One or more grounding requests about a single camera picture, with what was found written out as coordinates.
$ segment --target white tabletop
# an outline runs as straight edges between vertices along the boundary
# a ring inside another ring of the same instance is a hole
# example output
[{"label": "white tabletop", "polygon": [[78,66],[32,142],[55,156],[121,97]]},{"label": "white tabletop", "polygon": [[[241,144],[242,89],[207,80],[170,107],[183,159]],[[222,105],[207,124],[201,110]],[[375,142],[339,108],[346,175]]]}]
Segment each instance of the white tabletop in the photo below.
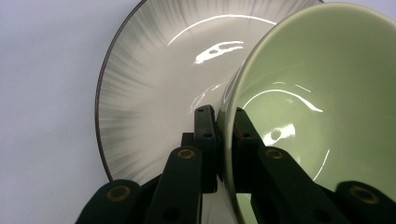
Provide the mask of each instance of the white tabletop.
[{"label": "white tabletop", "polygon": [[[396,21],[394,0],[343,2]],[[107,182],[94,128],[97,78],[137,3],[0,2],[0,223],[73,223]]]}]

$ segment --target green bowl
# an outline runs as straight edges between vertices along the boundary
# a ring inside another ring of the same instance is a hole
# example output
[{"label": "green bowl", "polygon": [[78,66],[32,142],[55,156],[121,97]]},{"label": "green bowl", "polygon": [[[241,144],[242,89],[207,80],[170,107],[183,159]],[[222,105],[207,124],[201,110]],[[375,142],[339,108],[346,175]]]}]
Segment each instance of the green bowl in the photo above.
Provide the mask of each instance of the green bowl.
[{"label": "green bowl", "polygon": [[225,184],[235,109],[321,186],[357,180],[396,199],[396,23],[369,8],[329,3],[271,30],[224,93],[218,125]]}]

